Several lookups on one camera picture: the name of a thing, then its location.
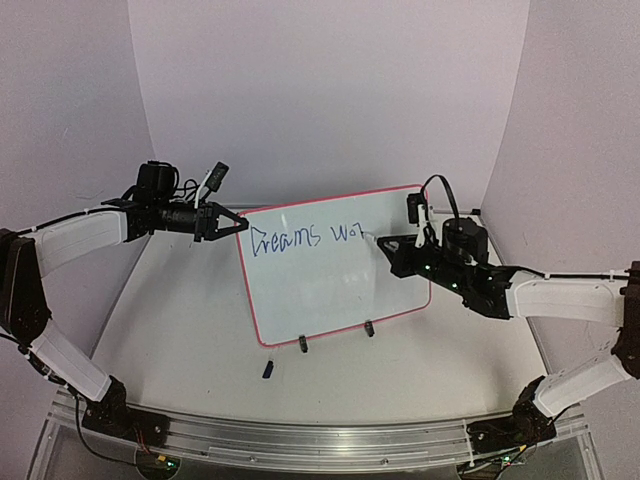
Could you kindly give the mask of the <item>white marker pen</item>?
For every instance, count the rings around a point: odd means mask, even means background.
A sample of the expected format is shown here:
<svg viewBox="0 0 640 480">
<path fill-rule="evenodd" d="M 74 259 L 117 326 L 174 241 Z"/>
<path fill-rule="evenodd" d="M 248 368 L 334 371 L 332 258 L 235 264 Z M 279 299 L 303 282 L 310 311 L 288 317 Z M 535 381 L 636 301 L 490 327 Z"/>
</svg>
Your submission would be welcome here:
<svg viewBox="0 0 640 480">
<path fill-rule="evenodd" d="M 378 248 L 397 249 L 399 247 L 399 241 L 394 236 L 377 236 L 371 232 L 364 232 L 362 237 L 366 242 Z"/>
</svg>

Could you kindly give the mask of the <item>dark blue marker cap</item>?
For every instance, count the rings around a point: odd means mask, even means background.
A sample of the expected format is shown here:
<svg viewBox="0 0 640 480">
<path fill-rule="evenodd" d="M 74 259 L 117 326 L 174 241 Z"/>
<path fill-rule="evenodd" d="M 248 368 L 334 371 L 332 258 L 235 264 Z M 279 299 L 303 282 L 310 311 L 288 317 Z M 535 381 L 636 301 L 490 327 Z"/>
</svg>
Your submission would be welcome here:
<svg viewBox="0 0 640 480">
<path fill-rule="evenodd" d="M 269 379 L 272 375 L 273 369 L 274 369 L 274 362 L 272 360 L 269 360 L 265 366 L 262 378 Z"/>
</svg>

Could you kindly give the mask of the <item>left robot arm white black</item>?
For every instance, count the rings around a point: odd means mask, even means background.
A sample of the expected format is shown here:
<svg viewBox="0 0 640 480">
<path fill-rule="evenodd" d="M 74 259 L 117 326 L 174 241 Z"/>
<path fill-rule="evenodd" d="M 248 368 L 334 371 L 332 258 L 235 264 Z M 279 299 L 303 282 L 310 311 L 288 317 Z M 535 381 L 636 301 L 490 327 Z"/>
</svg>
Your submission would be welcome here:
<svg viewBox="0 0 640 480">
<path fill-rule="evenodd" d="M 79 424 L 93 432 L 161 447 L 167 416 L 133 408 L 125 385 L 105 373 L 54 322 L 44 278 L 102 248 L 130 243 L 157 231 L 213 242 L 248 230 L 247 219 L 208 201 L 229 168 L 222 162 L 180 198 L 178 169 L 149 160 L 121 197 L 23 231 L 1 232 L 1 332 L 46 380 L 84 400 Z"/>
</svg>

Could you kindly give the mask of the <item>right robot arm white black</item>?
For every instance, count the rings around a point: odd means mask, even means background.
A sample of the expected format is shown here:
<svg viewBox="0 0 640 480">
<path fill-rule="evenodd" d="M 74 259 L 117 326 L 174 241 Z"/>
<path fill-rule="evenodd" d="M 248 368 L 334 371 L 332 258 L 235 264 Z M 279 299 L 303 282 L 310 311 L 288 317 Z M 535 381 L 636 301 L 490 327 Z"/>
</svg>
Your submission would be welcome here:
<svg viewBox="0 0 640 480">
<path fill-rule="evenodd" d="M 544 317 L 613 327 L 618 337 L 571 369 L 540 376 L 519 394 L 510 414 L 476 421 L 467 433 L 476 453 L 533 446 L 556 435 L 572 405 L 639 377 L 639 264 L 623 272 L 551 274 L 489 261 L 488 233 L 471 218 L 450 218 L 437 237 L 427 220 L 415 235 L 384 236 L 378 248 L 398 278 L 420 276 L 464 307 L 494 320 Z"/>
</svg>

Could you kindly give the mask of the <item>pink framed whiteboard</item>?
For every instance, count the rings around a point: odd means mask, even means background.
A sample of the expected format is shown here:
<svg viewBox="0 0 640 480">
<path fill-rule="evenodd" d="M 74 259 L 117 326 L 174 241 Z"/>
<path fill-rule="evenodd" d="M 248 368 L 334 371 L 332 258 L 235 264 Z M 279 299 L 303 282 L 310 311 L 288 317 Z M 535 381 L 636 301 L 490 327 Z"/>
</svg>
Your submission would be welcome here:
<svg viewBox="0 0 640 480">
<path fill-rule="evenodd" d="M 407 185 L 245 210 L 238 251 L 258 343 L 294 344 L 415 313 L 431 285 L 399 279 L 362 234 L 405 235 Z"/>
</svg>

